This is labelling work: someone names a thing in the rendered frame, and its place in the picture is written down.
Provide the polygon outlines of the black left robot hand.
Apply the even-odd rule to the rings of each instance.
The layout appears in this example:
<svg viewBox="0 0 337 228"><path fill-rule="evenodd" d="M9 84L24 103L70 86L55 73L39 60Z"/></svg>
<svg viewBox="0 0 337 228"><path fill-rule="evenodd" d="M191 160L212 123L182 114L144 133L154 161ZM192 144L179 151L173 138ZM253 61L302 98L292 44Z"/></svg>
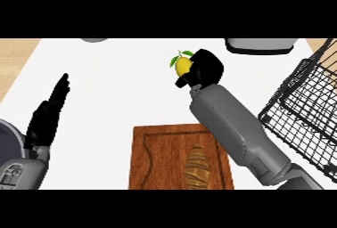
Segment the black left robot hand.
<svg viewBox="0 0 337 228"><path fill-rule="evenodd" d="M61 77L48 101L43 101L33 112L30 126L25 135L25 149L36 146L51 146L55 140L59 114L65 105L70 92L68 74Z"/></svg>

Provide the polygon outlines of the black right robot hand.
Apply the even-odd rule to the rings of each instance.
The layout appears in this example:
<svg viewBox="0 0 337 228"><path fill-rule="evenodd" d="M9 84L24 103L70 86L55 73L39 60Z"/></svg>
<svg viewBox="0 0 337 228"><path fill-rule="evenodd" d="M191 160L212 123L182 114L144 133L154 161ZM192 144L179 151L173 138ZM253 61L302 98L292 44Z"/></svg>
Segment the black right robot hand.
<svg viewBox="0 0 337 228"><path fill-rule="evenodd" d="M190 58L192 65L190 72L185 73L175 82L182 88L185 85L207 87L218 84L224 75L224 64L216 55L206 49L200 49Z"/></svg>

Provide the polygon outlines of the yellow lemon with green leaves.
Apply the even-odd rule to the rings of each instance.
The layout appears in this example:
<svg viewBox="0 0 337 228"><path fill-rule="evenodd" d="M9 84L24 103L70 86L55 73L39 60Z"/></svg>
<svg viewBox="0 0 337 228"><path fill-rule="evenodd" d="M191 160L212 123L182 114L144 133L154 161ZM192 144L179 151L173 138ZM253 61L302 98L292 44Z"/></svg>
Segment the yellow lemon with green leaves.
<svg viewBox="0 0 337 228"><path fill-rule="evenodd" d="M190 58L194 56L194 53L190 50L178 52L176 57L170 60L170 67L175 68L176 75L182 77L188 72L192 65Z"/></svg>

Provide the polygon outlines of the brown wooden cutting board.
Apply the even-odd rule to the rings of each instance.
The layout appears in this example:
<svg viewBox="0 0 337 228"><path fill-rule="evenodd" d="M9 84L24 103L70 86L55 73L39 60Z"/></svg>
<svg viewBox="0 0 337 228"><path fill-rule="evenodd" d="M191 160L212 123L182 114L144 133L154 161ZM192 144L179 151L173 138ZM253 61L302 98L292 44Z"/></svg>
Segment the brown wooden cutting board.
<svg viewBox="0 0 337 228"><path fill-rule="evenodd" d="M130 190L185 190L187 156L201 146L210 165L207 190L235 188L226 151L201 124L133 128Z"/></svg>

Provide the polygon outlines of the grey and black appliance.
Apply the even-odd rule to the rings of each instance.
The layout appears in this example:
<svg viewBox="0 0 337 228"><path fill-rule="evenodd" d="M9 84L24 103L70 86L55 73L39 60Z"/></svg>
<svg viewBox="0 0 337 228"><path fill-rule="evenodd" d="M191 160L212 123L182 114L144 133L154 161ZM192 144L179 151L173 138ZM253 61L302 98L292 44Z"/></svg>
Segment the grey and black appliance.
<svg viewBox="0 0 337 228"><path fill-rule="evenodd" d="M252 55L289 54L294 49L296 38L226 38L231 53Z"/></svg>

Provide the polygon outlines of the brown bread loaf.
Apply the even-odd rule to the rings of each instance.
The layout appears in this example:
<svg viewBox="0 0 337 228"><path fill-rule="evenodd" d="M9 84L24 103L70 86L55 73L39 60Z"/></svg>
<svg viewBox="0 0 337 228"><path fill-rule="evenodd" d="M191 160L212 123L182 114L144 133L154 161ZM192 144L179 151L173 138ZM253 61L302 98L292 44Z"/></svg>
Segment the brown bread loaf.
<svg viewBox="0 0 337 228"><path fill-rule="evenodd" d="M185 179L190 190L207 190L210 182L210 165L200 145L195 145L187 156Z"/></svg>

